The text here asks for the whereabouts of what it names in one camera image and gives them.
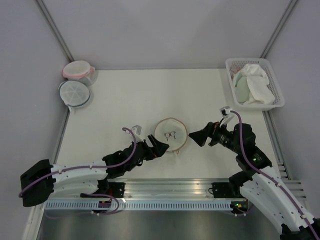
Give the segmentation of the beige mesh laundry bag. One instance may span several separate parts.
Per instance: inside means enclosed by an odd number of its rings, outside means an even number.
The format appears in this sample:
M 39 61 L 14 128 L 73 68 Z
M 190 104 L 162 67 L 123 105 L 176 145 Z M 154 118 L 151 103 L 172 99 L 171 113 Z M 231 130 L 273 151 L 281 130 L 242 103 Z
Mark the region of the beige mesh laundry bag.
M 158 141 L 169 145 L 167 152 L 178 154 L 187 142 L 188 130 L 182 121 L 168 117 L 156 125 L 154 136 Z

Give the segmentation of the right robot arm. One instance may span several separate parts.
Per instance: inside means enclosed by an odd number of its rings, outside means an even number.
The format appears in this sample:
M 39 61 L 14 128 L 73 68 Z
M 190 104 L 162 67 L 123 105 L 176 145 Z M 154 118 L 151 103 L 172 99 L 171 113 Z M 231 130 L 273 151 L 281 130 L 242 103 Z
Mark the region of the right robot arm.
M 247 123 L 232 131 L 219 122 L 209 122 L 188 135 L 200 147 L 220 144 L 236 153 L 241 171 L 228 181 L 228 192 L 251 202 L 275 227 L 282 240 L 318 240 L 320 220 L 291 193 L 269 158 L 256 146 L 256 135 Z

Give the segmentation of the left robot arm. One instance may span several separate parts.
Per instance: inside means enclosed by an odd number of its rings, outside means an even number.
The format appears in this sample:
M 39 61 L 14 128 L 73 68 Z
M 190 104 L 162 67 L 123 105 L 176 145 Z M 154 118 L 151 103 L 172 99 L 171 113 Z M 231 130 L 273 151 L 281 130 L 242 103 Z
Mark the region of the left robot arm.
M 170 147 L 167 141 L 158 141 L 153 135 L 145 140 L 134 140 L 124 150 L 104 156 L 85 165 L 50 164 L 43 159 L 20 176 L 24 207 L 34 207 L 51 198 L 104 198 L 110 192 L 109 180 L 122 177 L 144 161 L 162 157 Z

